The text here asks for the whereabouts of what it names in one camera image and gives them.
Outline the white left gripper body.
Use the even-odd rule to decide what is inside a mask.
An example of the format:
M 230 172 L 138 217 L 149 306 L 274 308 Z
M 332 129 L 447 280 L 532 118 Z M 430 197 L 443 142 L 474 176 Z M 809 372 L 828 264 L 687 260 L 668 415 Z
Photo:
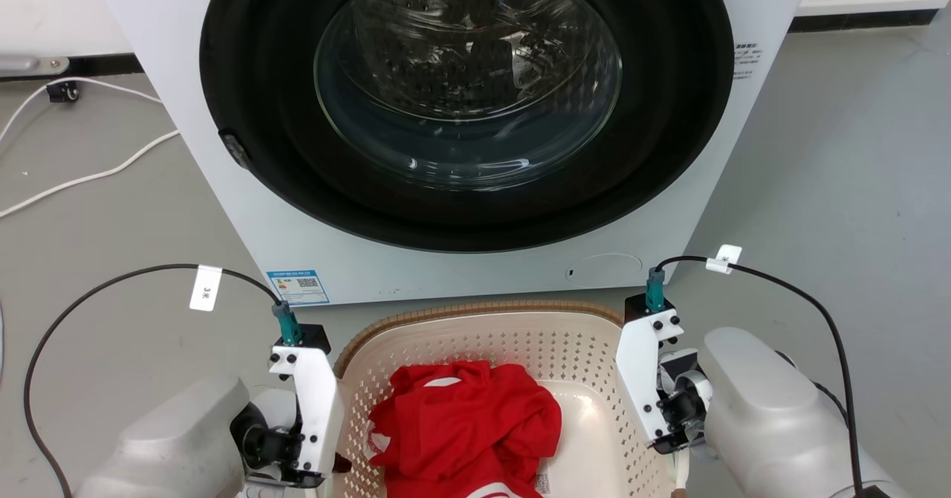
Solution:
M 345 403 L 323 349 L 277 343 L 270 372 L 290 379 L 292 392 L 255 397 L 232 422 L 247 488 L 320 488 L 337 464 Z

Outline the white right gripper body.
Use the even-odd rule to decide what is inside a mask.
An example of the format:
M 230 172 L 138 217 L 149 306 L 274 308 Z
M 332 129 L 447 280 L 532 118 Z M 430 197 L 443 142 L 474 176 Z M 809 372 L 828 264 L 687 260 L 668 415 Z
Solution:
M 704 440 L 713 387 L 695 349 L 662 355 L 661 344 L 684 333 L 676 311 L 627 320 L 616 349 L 616 389 L 643 443 L 659 454 Z

